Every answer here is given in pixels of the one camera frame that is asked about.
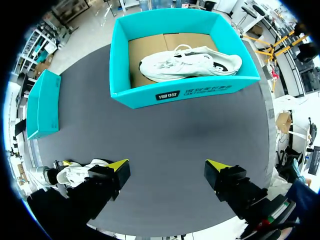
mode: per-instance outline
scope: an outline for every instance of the white shoe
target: white shoe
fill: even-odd
[[[184,46],[189,49],[178,50]],[[157,52],[146,56],[140,62],[140,72],[155,82],[167,82],[190,76],[235,75],[241,67],[238,55],[227,55],[207,46],[191,48],[181,44],[173,51]]]

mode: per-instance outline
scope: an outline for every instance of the cardboard box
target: cardboard box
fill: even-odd
[[[45,63],[43,63],[43,62],[38,63],[34,68],[34,79],[38,79],[40,77],[40,75],[42,74],[42,72],[48,68],[49,68],[49,66],[46,65]]]
[[[277,125],[278,129],[283,133],[287,134],[290,130],[290,126],[292,123],[292,119],[290,116],[290,112],[280,113],[275,124]]]
[[[34,68],[35,79],[38,79],[38,77],[42,74],[42,72],[50,67],[53,57],[54,57],[53,54],[49,54],[46,57],[45,62],[40,62],[35,66]]]
[[[253,34],[255,34],[255,35],[259,36],[259,37],[262,35],[263,31],[264,31],[264,29],[263,29],[261,26],[257,25],[257,24],[254,25],[254,26],[249,30],[250,33],[253,33]]]
[[[181,43],[192,47],[207,45],[224,54],[239,55],[242,66],[234,76],[203,76],[161,83],[142,76],[139,62],[143,57],[173,50]],[[230,94],[260,80],[248,50],[222,16],[185,8],[149,10],[117,18],[109,69],[111,97],[132,109]]]
[[[22,164],[18,164],[18,169],[19,169],[19,173],[23,174],[25,172],[24,167],[22,166]]]
[[[49,55],[46,57],[44,64],[50,66],[53,57],[54,57],[53,54],[49,54]]]

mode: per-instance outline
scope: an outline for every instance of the yellow stand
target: yellow stand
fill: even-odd
[[[295,31],[291,31],[288,35],[284,36],[283,38],[281,38],[279,41],[277,41],[275,44],[271,44],[269,42],[266,41],[262,41],[260,39],[251,37],[251,36],[243,36],[246,39],[251,39],[254,41],[257,41],[259,43],[262,44],[266,44],[269,45],[270,47],[268,49],[266,49],[266,51],[254,51],[257,54],[263,54],[263,55],[267,55],[269,56],[269,58],[266,60],[266,62],[269,60],[270,62],[272,62],[273,59],[275,59],[277,56],[279,56],[280,54],[284,53],[285,51],[289,50],[290,48],[292,48],[293,46],[297,45],[298,43],[300,43],[303,39],[305,39],[306,37],[308,37],[309,35],[306,34],[303,37],[300,37],[298,40],[294,41],[293,43],[291,43],[289,46],[285,47],[284,49],[280,50],[279,52],[275,52],[275,48],[276,46],[278,46],[280,43],[282,43],[284,40],[286,40],[287,38],[289,38],[291,35],[293,35],[295,33]]]

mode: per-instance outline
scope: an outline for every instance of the shoelace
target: shoelace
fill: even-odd
[[[188,49],[179,50],[180,47],[187,47]],[[185,63],[185,64],[191,64],[190,62],[184,61],[184,58],[186,57],[186,54],[191,53],[192,47],[186,44],[180,44],[173,50],[173,55],[168,58],[165,62],[161,62],[157,64],[158,68],[170,68],[177,63]]]

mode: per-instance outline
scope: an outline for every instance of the desk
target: desk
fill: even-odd
[[[159,237],[200,231],[235,216],[204,178],[205,160],[241,165],[259,187],[270,180],[269,113],[259,83],[233,94],[130,109],[110,98],[109,57],[110,45],[61,74],[60,131],[38,140],[44,166],[67,159],[130,160],[131,177],[118,198],[89,224]]]

